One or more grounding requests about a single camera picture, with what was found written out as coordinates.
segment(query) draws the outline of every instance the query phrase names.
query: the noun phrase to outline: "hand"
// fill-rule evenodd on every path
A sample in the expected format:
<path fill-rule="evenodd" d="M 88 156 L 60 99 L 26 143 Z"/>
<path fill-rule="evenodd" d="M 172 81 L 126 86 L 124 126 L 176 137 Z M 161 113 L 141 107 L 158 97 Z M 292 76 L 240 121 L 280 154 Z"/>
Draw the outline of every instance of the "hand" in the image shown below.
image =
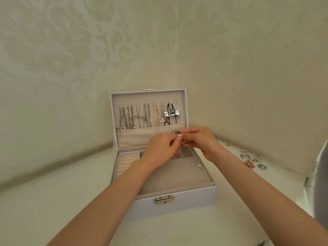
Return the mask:
<path fill-rule="evenodd" d="M 206 159 L 214 161 L 214 153 L 223 149 L 208 127 L 185 128 L 180 130 L 185 146 L 188 148 L 199 148 Z"/>
<path fill-rule="evenodd" d="M 164 165 L 180 148 L 181 136 L 157 133 L 148 142 L 141 161 L 150 163 L 154 169 Z"/>

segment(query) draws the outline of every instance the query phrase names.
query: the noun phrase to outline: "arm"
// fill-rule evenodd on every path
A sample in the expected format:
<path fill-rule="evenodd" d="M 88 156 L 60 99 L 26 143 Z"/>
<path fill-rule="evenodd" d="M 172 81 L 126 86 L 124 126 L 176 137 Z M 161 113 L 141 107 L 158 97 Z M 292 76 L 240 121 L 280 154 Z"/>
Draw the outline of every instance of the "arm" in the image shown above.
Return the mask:
<path fill-rule="evenodd" d="M 76 215 L 48 246 L 108 246 L 142 184 L 180 147 L 181 137 L 158 133 L 141 157 Z"/>
<path fill-rule="evenodd" d="M 222 147 L 209 128 L 181 133 L 187 147 L 201 149 L 221 171 L 275 246 L 328 245 L 328 232 L 315 219 Z"/>

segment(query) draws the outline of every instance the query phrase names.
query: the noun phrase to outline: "patterned wallpaper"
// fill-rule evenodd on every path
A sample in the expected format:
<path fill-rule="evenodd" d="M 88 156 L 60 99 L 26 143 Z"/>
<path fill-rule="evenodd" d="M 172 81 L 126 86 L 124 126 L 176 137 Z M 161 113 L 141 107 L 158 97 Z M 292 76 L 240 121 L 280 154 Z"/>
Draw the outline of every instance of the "patterned wallpaper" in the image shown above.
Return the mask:
<path fill-rule="evenodd" d="M 0 0 L 0 182 L 113 139 L 110 92 L 305 174 L 328 134 L 328 0 Z"/>

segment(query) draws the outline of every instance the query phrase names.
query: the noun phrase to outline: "white jewelry box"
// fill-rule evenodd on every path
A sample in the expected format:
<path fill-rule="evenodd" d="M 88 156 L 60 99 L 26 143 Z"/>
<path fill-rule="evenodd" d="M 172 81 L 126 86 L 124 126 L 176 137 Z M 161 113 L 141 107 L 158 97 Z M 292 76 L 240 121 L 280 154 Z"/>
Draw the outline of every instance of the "white jewelry box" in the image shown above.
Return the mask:
<path fill-rule="evenodd" d="M 117 151 L 111 183 L 122 173 L 122 165 L 118 166 L 119 162 L 122 162 L 120 160 L 122 156 L 135 153 L 142 155 L 149 139 L 158 132 L 171 133 L 188 127 L 185 89 L 111 93 L 111 103 Z M 175 116 L 171 116 L 170 125 L 166 123 L 164 126 L 162 124 L 156 126 L 154 118 L 159 119 L 156 107 L 159 114 L 161 114 L 161 108 L 162 111 L 170 112 L 167 104 L 170 104 L 170 108 L 173 104 L 174 111 L 178 110 L 180 116 L 176 118 L 176 122 Z M 129 106 L 129 115 L 127 114 L 127 106 Z M 124 129 L 124 114 L 126 126 L 133 127 L 131 106 L 135 129 Z M 150 114 L 148 128 L 147 123 L 143 121 L 145 112 L 147 116 Z M 215 203 L 215 199 L 216 185 L 203 162 L 194 149 L 182 147 L 178 158 L 171 159 L 149 176 L 123 221 L 133 221 L 212 205 Z"/>

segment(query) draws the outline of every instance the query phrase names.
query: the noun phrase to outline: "metal clasp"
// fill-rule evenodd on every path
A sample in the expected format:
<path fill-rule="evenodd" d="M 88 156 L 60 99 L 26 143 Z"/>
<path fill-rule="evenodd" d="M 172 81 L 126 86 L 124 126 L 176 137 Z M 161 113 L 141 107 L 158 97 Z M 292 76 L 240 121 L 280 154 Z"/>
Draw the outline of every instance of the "metal clasp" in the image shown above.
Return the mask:
<path fill-rule="evenodd" d="M 174 196 L 173 195 L 167 195 L 167 196 L 162 196 L 156 198 L 155 202 L 157 205 L 163 205 L 167 203 L 172 203 L 174 201 Z"/>

